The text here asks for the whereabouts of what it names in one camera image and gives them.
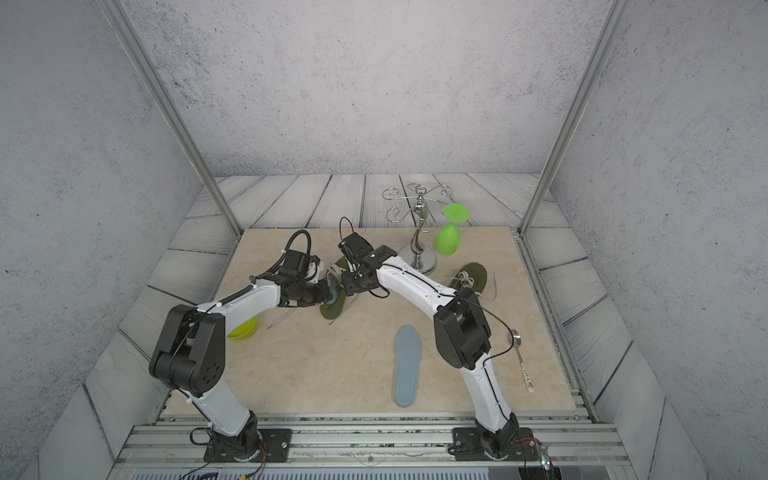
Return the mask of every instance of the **ventilation grille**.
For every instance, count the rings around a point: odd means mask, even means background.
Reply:
[[[184,480],[197,480],[218,472],[216,480],[237,480],[254,468],[203,468]],[[140,468],[133,480],[178,480],[191,468]],[[485,467],[440,468],[273,468],[265,470],[261,480],[488,480]]]

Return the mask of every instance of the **green flip-flop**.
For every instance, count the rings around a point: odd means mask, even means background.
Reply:
[[[475,293],[480,293],[485,289],[488,283],[488,271],[480,263],[472,262],[464,265],[449,284],[454,290],[461,290],[463,286],[468,287]]]
[[[342,270],[349,270],[349,264],[346,262],[345,257],[339,258],[339,260],[336,261],[336,266]],[[330,290],[333,294],[333,298],[320,306],[320,315],[325,319],[335,320],[339,318],[341,311],[344,309],[346,292],[344,291],[341,282],[339,282],[339,279],[334,275],[329,275],[328,281],[330,282]]]

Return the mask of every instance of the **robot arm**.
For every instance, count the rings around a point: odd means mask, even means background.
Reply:
[[[307,236],[307,252],[290,249],[299,234]],[[223,378],[226,336],[253,316],[274,306],[320,305],[332,298],[323,264],[310,255],[310,238],[296,232],[285,253],[268,271],[222,300],[169,313],[150,361],[150,374],[179,389],[211,424],[211,441],[236,460],[257,456],[260,434],[253,412],[243,407]],[[477,296],[456,291],[414,270],[394,250],[373,249],[357,233],[339,244],[349,264],[341,281],[347,295],[380,287],[403,295],[433,318],[437,350],[458,369],[475,405],[481,444],[492,458],[502,458],[518,431],[518,422],[503,399],[488,354],[491,330]]]
[[[339,248],[350,267],[342,275],[348,295],[384,287],[432,317],[437,350],[459,370],[472,397],[483,449],[493,458],[505,456],[519,425],[493,372],[488,354],[491,329],[477,295],[470,289],[457,291],[435,282],[394,250],[386,246],[374,250],[357,233],[345,238]]]

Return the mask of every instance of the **gray wall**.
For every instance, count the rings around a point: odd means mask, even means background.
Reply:
[[[637,0],[553,189],[714,478],[768,471],[767,25]]]
[[[215,174],[539,172],[610,0],[124,0]]]
[[[93,0],[0,6],[0,476],[33,458],[200,182]]]

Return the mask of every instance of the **metal spoon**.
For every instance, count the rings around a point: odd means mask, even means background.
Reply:
[[[523,362],[523,356],[520,355],[520,344],[523,343],[523,339],[517,330],[512,330],[509,334],[509,343],[514,346],[515,351],[518,353],[518,359],[520,359],[520,368],[523,371],[523,378],[525,378],[525,388],[530,393],[533,393],[533,382],[531,376],[528,374],[528,369],[525,368],[525,362]]]

